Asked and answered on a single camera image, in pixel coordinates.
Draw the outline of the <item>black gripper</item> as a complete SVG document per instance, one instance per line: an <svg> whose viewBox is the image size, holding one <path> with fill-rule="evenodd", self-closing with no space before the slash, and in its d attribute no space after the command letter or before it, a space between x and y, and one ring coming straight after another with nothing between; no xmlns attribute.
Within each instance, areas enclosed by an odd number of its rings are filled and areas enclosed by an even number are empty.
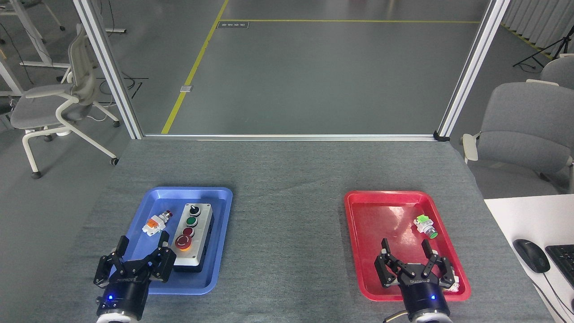
<svg viewBox="0 0 574 323"><path fill-rule="evenodd" d="M413 277L413 269L397 259L390 252L387 238L381 241L381 252L374 266L383 288L399 284L408 317L422 317L427 313L441 313L450 316L442 288L451 288L455 283L453 266L446 257L440 257L434 251L429 240L422 241L422 249L428 259L421 275ZM438 265L441 276L432 274L432 268Z"/></svg>
<svg viewBox="0 0 574 323"><path fill-rule="evenodd" d="M168 282L177 255L170 248L170 234L162 231L158 246L143 258L144 262L124 262L129 239L121 236L116 248L99 259L93 284L104 288L97 298L97 316L119 313L142 317L151 280Z"/></svg>

